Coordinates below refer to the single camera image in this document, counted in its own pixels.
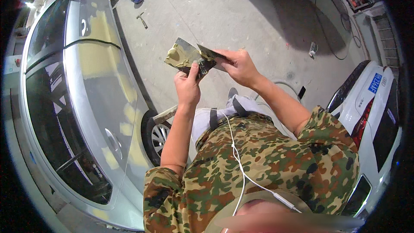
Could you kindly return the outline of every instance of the taillight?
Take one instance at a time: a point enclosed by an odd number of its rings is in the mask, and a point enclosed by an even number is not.
[[[359,145],[361,143],[362,134],[364,134],[366,121],[368,120],[369,112],[371,111],[372,103],[374,102],[374,98],[369,101],[367,104],[364,113],[362,114],[359,121],[356,123],[354,130],[352,131],[351,137],[353,138],[356,148],[359,149]]]

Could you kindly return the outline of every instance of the man's right hand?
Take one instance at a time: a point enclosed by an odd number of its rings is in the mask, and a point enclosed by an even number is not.
[[[214,51],[227,57],[227,60],[222,58],[216,58],[215,60],[240,85],[253,89],[264,78],[257,71],[246,50],[243,49],[234,52],[226,49],[215,49]]]

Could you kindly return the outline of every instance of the license plate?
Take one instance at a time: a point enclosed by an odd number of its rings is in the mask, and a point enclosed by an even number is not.
[[[368,90],[376,94],[382,77],[383,77],[382,75],[375,73],[375,76],[371,82],[371,85],[369,85]]]

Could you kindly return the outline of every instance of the power cord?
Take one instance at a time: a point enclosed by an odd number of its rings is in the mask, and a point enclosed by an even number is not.
[[[350,18],[350,17],[349,17],[348,13],[344,13],[344,12],[341,12],[341,11],[339,10],[339,8],[338,8],[338,6],[335,4],[334,0],[331,0],[331,1],[332,1],[332,3],[334,4],[335,8],[338,10],[339,15],[341,16],[341,23],[342,23],[342,26],[344,27],[344,29],[345,29],[347,32],[351,32],[351,34],[352,34],[352,38],[354,39],[354,42],[355,42],[355,45],[356,45],[358,48],[361,48],[361,46],[362,46],[362,43],[361,43],[361,36],[360,36],[360,34],[359,34],[359,31],[358,31],[358,28],[357,28],[356,24],[354,23],[354,21],[352,20],[352,18]],[[345,9],[346,9],[347,7],[346,7],[345,3],[344,3],[342,0],[341,0],[341,2],[342,2],[342,4],[344,5],[344,7],[345,7]],[[332,52],[332,54],[334,54],[334,56],[335,56],[338,60],[344,60],[344,59],[346,59],[346,57],[348,56],[348,52],[347,52],[347,54],[345,55],[345,57],[344,57],[344,58],[339,58],[339,57],[335,54],[334,50],[332,49],[331,44],[329,44],[329,40],[328,40],[328,38],[327,38],[327,36],[326,36],[326,33],[325,33],[324,28],[323,28],[322,22],[321,22],[321,21],[320,21],[320,19],[319,19],[318,12],[316,11],[316,9],[315,9],[315,8],[313,8],[313,11],[315,12],[316,18],[318,19],[318,23],[320,24],[320,27],[322,28],[322,32],[323,32],[323,35],[324,35],[324,37],[325,37],[326,43],[328,44],[329,50]],[[346,28],[346,26],[344,25],[344,20],[345,20],[345,21],[347,21],[347,22],[349,23],[349,29],[347,29],[347,28]],[[356,31],[357,31],[357,33],[358,33],[358,36],[355,36],[354,31],[352,30],[352,25],[351,25],[351,23],[354,25],[354,27],[355,27],[355,29],[356,29]]]
[[[211,109],[211,108],[201,108],[200,110],[198,110],[196,113],[195,113],[195,115],[198,113],[198,112],[200,112],[201,110],[213,110],[213,109]],[[263,186],[261,186],[261,185],[259,185],[259,184],[257,184],[255,181],[253,181],[250,177],[248,177],[247,175],[246,175],[246,173],[244,173],[244,169],[243,169],[243,165],[241,164],[241,161],[240,161],[240,155],[239,155],[239,153],[238,153],[238,150],[237,150],[237,148],[235,147],[235,143],[234,143],[234,137],[233,137],[233,132],[231,131],[231,126],[230,126],[230,121],[229,121],[229,118],[222,112],[222,111],[220,111],[220,110],[216,110],[216,109],[214,109],[214,111],[218,111],[218,112],[220,112],[222,115],[224,115],[225,117],[226,117],[226,119],[227,119],[227,124],[229,125],[229,129],[230,129],[230,136],[231,136],[231,147],[233,148],[233,157],[234,157],[234,159],[236,159],[237,160],[237,162],[238,162],[238,165],[239,165],[239,168],[240,168],[240,171],[241,171],[241,173],[243,174],[243,187],[242,187],[242,189],[241,189],[241,194],[240,194],[240,197],[239,197],[239,199],[238,199],[238,202],[237,202],[237,205],[236,205],[236,207],[235,207],[235,209],[234,209],[234,212],[233,212],[233,215],[232,216],[234,216],[235,215],[235,213],[236,213],[236,211],[237,211],[237,209],[238,209],[238,206],[239,206],[239,204],[240,204],[240,202],[241,202],[241,198],[243,197],[243,193],[244,193],[244,187],[245,187],[245,185],[246,185],[246,178],[247,179],[249,179],[253,184],[256,184],[258,187],[260,187],[261,189],[263,189],[263,190],[266,190],[266,191],[268,191],[268,192],[270,192],[270,193],[272,193],[272,195],[273,195],[273,197],[275,197],[276,199],[278,199],[279,201],[281,201],[284,205],[286,205],[287,207],[289,207],[290,209],[292,209],[292,210],[295,210],[295,211],[297,211],[298,213],[302,213],[300,210],[298,210],[296,207],[295,207],[295,205],[293,205],[291,202],[289,202],[288,200],[286,200],[285,198],[283,198],[280,194],[278,194],[278,193],[276,193],[276,192],[273,192],[273,191],[271,191],[271,190],[269,190],[269,189],[266,189],[266,188],[264,188]]]

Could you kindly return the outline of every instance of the earphone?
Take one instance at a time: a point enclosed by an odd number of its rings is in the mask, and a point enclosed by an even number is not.
[[[211,108],[201,108],[200,110],[198,110],[195,114],[197,114],[199,111],[201,111],[201,110],[212,110]],[[231,144],[231,147],[233,148],[233,157],[237,160],[237,162],[238,162],[238,165],[239,165],[239,167],[240,167],[240,171],[241,171],[241,173],[243,174],[243,187],[242,187],[242,189],[241,189],[241,195],[240,195],[240,198],[239,198],[239,200],[238,200],[238,202],[237,202],[237,205],[236,205],[236,207],[235,207],[235,210],[234,210],[234,212],[233,212],[233,215],[232,216],[234,216],[235,215],[235,213],[236,213],[236,211],[237,211],[237,209],[238,209],[238,206],[239,206],[239,204],[240,204],[240,202],[241,202],[241,199],[242,199],[242,197],[243,197],[243,193],[244,193],[244,186],[245,186],[245,183],[246,183],[246,178],[247,179],[249,179],[253,184],[256,184],[258,187],[260,187],[261,189],[264,189],[264,190],[266,190],[266,191],[268,191],[268,192],[270,192],[270,193],[272,193],[272,195],[273,195],[273,197],[275,197],[276,199],[278,199],[279,201],[281,201],[284,205],[286,205],[287,207],[289,207],[290,209],[292,209],[292,210],[295,210],[295,211],[297,211],[297,212],[299,212],[299,213],[302,213],[300,210],[298,210],[291,202],[289,202],[288,200],[286,200],[285,198],[283,198],[280,194],[278,194],[278,193],[276,193],[276,192],[273,192],[273,191],[271,191],[271,190],[269,190],[269,189],[266,189],[266,188],[264,188],[263,186],[261,186],[261,185],[259,185],[259,184],[257,184],[255,181],[253,181],[250,177],[248,177],[245,173],[244,173],[244,170],[243,170],[243,166],[242,166],[242,164],[241,164],[241,161],[240,161],[240,156],[239,156],[239,153],[238,153],[238,150],[236,149],[236,147],[235,147],[235,143],[234,143],[234,137],[233,137],[233,132],[231,131],[231,126],[230,126],[230,121],[229,121],[229,118],[222,112],[222,111],[220,111],[220,110],[215,110],[215,111],[218,111],[218,112],[220,112],[222,115],[224,115],[225,117],[226,117],[226,119],[227,119],[227,123],[228,123],[228,125],[229,125],[229,129],[230,129],[230,136],[231,136],[231,141],[232,141],[232,144]]]

